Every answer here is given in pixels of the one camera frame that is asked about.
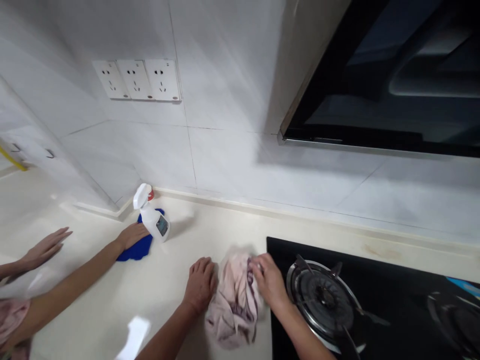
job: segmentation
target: white countertop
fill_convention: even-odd
[[[475,249],[429,243],[421,238],[406,244],[404,238],[394,234],[376,234],[248,207],[238,211],[234,209],[242,209],[241,206],[210,206],[205,201],[202,204],[165,196],[154,201],[170,219],[169,239],[163,244],[153,243],[150,254],[140,261],[116,263],[34,337],[33,360],[114,359],[125,345],[129,322],[136,316],[151,323],[143,341],[145,345],[182,300],[191,264],[202,256],[220,262],[232,247],[263,253],[267,250],[267,236],[480,281],[480,257]],[[137,215],[132,214],[119,223],[65,205],[50,206],[22,229],[8,233],[12,249],[15,247],[12,244],[20,239],[28,239],[28,244],[23,241],[21,249],[16,245],[18,250],[7,255],[14,258],[40,240],[40,235],[70,226],[73,235],[66,240],[61,253],[44,267],[49,272],[40,268],[25,280],[31,281],[39,273],[58,274],[45,283],[51,285],[113,240]],[[203,324],[199,323],[178,358],[271,359],[269,311],[257,330],[254,345],[225,351],[207,340]]]

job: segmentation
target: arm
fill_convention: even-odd
[[[30,269],[27,268],[26,264],[22,263],[20,260],[0,265],[0,280],[25,273],[29,270]]]
[[[260,294],[290,337],[300,360],[335,360],[309,328],[297,307],[290,302],[282,274],[270,254],[257,256],[250,267]]]
[[[24,257],[15,262],[0,265],[0,279],[21,275],[38,268],[62,248],[62,241],[72,232],[68,227],[58,229],[32,247]]]
[[[75,270],[52,290],[33,298],[25,319],[11,334],[0,351],[11,349],[19,342],[32,337],[105,274],[125,249],[131,247],[148,233],[141,223],[128,226],[116,240],[105,246],[90,261]]]
[[[217,279],[213,274],[214,263],[209,257],[190,267],[183,301],[135,360],[175,360],[187,333],[214,294]]]

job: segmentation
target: pink cloth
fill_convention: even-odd
[[[224,349],[255,341],[263,300],[249,263],[247,253],[235,253],[223,261],[218,287],[208,306],[207,333]]]
[[[0,348],[24,320],[30,308],[30,300],[0,300]],[[11,354],[13,360],[29,358],[29,349],[16,347]]]

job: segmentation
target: white spray bottle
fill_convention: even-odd
[[[153,236],[153,240],[163,243],[169,236],[170,223],[160,211],[155,210],[154,206],[150,204],[151,189],[152,187],[146,183],[138,187],[133,197],[133,208],[140,209],[141,221]]]

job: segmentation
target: electrical outlet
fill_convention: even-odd
[[[130,94],[115,61],[92,61],[96,74],[110,99],[130,99]]]
[[[117,60],[116,63],[132,99],[155,100],[142,60]]]
[[[169,102],[182,100],[174,60],[145,60],[145,67],[155,100]]]

